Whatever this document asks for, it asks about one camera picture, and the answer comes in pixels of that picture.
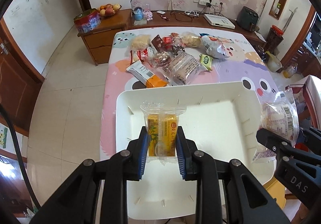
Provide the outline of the large printed clear cake pack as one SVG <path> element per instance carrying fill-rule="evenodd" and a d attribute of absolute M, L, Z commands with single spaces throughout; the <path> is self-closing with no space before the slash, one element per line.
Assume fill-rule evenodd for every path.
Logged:
<path fill-rule="evenodd" d="M 171 85 L 187 85 L 196 79 L 201 72 L 207 70 L 194 56 L 180 51 L 160 71 Z"/>

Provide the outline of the orange white snack bar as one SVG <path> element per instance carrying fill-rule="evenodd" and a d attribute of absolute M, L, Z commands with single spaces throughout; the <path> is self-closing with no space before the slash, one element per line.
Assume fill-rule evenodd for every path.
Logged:
<path fill-rule="evenodd" d="M 158 88 L 168 85 L 165 80 L 162 80 L 160 77 L 154 74 L 141 61 L 132 63 L 126 70 L 136 77 L 147 88 Z"/>

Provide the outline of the green pineapple cake pack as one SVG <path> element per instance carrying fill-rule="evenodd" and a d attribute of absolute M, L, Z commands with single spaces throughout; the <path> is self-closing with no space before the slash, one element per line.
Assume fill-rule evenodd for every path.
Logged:
<path fill-rule="evenodd" d="M 200 55 L 200 63 L 205 67 L 207 71 L 212 71 L 212 61 L 213 58 L 208 55 Z"/>

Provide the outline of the cartoon printed tablecloth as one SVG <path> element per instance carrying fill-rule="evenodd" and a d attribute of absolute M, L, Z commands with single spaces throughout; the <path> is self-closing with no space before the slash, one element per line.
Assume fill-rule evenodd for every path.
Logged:
<path fill-rule="evenodd" d="M 269 100 L 278 88 L 254 44 L 239 32 L 204 27 L 155 27 L 118 32 L 106 77 L 101 115 L 100 158 L 115 154 L 116 99 L 148 83 L 128 67 L 139 65 L 169 86 L 240 81 Z"/>

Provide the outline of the red label sausage pack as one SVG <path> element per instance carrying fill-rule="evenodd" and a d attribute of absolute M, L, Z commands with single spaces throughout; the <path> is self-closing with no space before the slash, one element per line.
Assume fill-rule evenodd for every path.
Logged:
<path fill-rule="evenodd" d="M 147 62 L 149 57 L 148 57 L 148 50 L 144 49 L 144 50 L 131 50 L 130 51 L 130 55 L 131 55 L 131 62 L 130 64 L 133 64 L 137 61 L 141 61 L 141 62 Z"/>

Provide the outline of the brown wooden door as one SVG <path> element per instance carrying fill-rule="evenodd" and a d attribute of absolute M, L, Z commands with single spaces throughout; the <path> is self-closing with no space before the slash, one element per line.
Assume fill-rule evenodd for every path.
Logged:
<path fill-rule="evenodd" d="M 29 136 L 44 77 L 26 58 L 1 18 L 1 105 L 16 132 Z"/>

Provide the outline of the beige crispy snack bag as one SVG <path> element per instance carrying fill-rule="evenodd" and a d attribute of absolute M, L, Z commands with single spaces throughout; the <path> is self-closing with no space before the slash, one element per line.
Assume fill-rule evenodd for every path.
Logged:
<path fill-rule="evenodd" d="M 130 43 L 130 49 L 132 51 L 145 50 L 148 48 L 151 41 L 149 34 L 140 34 L 134 37 Z"/>
<path fill-rule="evenodd" d="M 181 34 L 182 43 L 188 48 L 199 48 L 201 45 L 201 37 L 191 32 Z"/>

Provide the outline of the red round pastry pack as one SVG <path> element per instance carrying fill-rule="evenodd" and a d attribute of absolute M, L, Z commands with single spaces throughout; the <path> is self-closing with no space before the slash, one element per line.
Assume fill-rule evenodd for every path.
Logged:
<path fill-rule="evenodd" d="M 171 62 L 171 55 L 169 52 L 162 51 L 154 54 L 151 58 L 150 65 L 154 68 L 166 67 Z"/>

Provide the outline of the yellow boxed cake pack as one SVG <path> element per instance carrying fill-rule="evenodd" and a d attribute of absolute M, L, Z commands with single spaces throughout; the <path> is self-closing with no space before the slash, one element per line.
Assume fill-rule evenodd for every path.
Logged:
<path fill-rule="evenodd" d="M 140 109 L 148 135 L 148 161 L 158 160 L 162 165 L 171 162 L 176 157 L 176 135 L 180 116 L 187 111 L 187 107 L 145 101 Z"/>

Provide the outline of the white set-top box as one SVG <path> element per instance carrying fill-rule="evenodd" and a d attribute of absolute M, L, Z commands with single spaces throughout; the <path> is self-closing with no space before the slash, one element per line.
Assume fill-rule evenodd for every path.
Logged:
<path fill-rule="evenodd" d="M 205 14 L 204 18 L 212 26 L 235 29 L 235 25 L 224 16 Z"/>

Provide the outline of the silver blue snack bag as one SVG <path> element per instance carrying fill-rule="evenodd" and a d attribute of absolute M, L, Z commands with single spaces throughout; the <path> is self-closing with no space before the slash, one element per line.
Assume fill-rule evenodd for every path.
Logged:
<path fill-rule="evenodd" d="M 230 57 L 227 45 L 234 44 L 232 39 L 214 37 L 208 34 L 203 34 L 200 39 L 205 52 L 209 56 L 216 59 L 227 59 Z"/>

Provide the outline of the wall power strip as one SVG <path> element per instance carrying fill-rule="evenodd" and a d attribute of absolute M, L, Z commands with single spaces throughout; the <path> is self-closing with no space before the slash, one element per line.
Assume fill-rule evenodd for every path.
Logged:
<path fill-rule="evenodd" d="M 214 7 L 220 7 L 222 5 L 222 2 L 219 0 L 193 0 L 193 2 L 201 6 L 205 6 L 207 3 L 210 3 L 211 6 Z"/>

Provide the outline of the purple white bread pack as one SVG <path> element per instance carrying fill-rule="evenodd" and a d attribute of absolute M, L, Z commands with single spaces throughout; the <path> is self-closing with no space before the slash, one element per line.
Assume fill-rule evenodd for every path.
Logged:
<path fill-rule="evenodd" d="M 263 98 L 259 129 L 262 128 L 295 146 L 299 136 L 299 118 L 291 88 L 271 93 Z"/>

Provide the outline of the blue snow globe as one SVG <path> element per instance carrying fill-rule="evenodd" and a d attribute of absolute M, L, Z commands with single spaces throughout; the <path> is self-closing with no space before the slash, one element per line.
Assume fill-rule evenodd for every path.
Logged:
<path fill-rule="evenodd" d="M 144 14 L 143 14 L 143 9 L 142 7 L 134 7 L 133 11 L 132 11 L 132 15 L 135 21 L 141 21 L 144 18 Z"/>

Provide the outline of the dark red date pack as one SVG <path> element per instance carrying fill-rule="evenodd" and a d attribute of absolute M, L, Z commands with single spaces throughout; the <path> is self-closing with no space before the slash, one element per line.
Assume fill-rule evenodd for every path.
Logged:
<path fill-rule="evenodd" d="M 165 43 L 164 40 L 160 37 L 160 35 L 157 35 L 151 40 L 151 45 L 157 52 L 162 52 L 165 50 Z"/>

